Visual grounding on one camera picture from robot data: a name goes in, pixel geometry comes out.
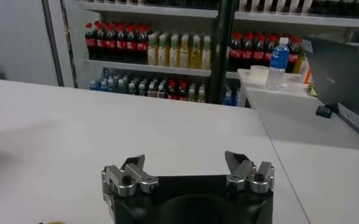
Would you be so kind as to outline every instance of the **juice bottle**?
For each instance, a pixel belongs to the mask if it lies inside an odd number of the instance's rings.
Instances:
[[[137,35],[137,58],[145,63],[148,59],[148,36],[146,28],[141,26]]]
[[[181,68],[189,68],[189,47],[188,47],[188,42],[189,42],[189,36],[188,34],[185,34],[182,36],[181,38],[181,43],[180,43],[180,58],[179,58],[179,66]]]
[[[169,50],[169,65],[171,67],[179,66],[179,49],[178,49],[179,35],[176,33],[171,37],[171,48]]]
[[[191,49],[191,58],[190,58],[190,67],[193,69],[201,68],[201,49],[200,49],[201,39],[199,35],[193,37],[193,47]]]
[[[166,35],[159,36],[158,65],[166,66]]]
[[[97,58],[106,58],[106,37],[102,24],[98,24],[98,32],[96,33]]]
[[[96,40],[95,40],[95,36],[93,34],[94,31],[93,31],[92,27],[93,27],[92,23],[86,24],[87,31],[85,34],[85,40],[86,40],[89,58],[95,59],[96,58]]]
[[[126,37],[124,33],[124,27],[119,25],[118,26],[118,33],[117,33],[117,56],[118,59],[121,61],[125,60],[125,53],[126,53]]]
[[[202,69],[210,70],[210,36],[204,38],[204,48],[202,50]]]
[[[156,36],[151,34],[148,36],[148,64],[157,65],[157,46],[156,46]]]
[[[128,32],[126,35],[126,49],[128,61],[134,61],[137,52],[137,42],[133,26],[128,27]]]

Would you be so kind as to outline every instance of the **metal pole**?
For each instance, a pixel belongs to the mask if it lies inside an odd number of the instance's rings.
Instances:
[[[227,48],[232,33],[237,0],[220,0],[217,27],[214,29],[216,37],[215,56],[210,77],[210,91],[208,102],[221,103],[222,92],[226,82],[228,55]]]
[[[53,32],[51,11],[49,9],[48,0],[41,0],[41,3],[43,5],[46,31],[48,32],[49,44],[51,45],[53,63],[55,65],[55,71],[56,71],[56,77],[57,77],[57,83],[59,84],[59,86],[64,86],[62,70],[60,68],[60,60],[59,60],[59,55],[57,53],[56,40],[55,40],[55,35]]]

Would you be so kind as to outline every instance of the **label sticker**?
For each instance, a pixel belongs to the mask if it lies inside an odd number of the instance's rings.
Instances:
[[[357,128],[359,128],[359,115],[345,107],[343,104],[338,103],[339,114],[347,120],[351,121]]]
[[[313,47],[312,47],[312,42],[311,42],[311,41],[302,39],[302,44],[304,45],[304,49],[305,49],[307,52],[313,54]]]

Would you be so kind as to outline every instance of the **water bottle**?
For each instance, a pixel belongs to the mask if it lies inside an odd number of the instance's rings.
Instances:
[[[289,48],[287,46],[289,38],[281,37],[279,45],[272,51],[269,75],[266,81],[267,89],[276,89],[282,84],[285,69],[288,66]]]

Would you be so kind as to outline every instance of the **laptop logo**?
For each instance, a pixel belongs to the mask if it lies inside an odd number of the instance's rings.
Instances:
[[[336,83],[336,81],[334,79],[331,79],[330,77],[326,77],[325,79],[327,79],[328,82],[332,82],[333,84]]]
[[[343,104],[338,103],[339,114],[342,115],[344,118],[349,120],[351,123],[354,124],[357,128],[359,128],[359,115],[345,107]]]

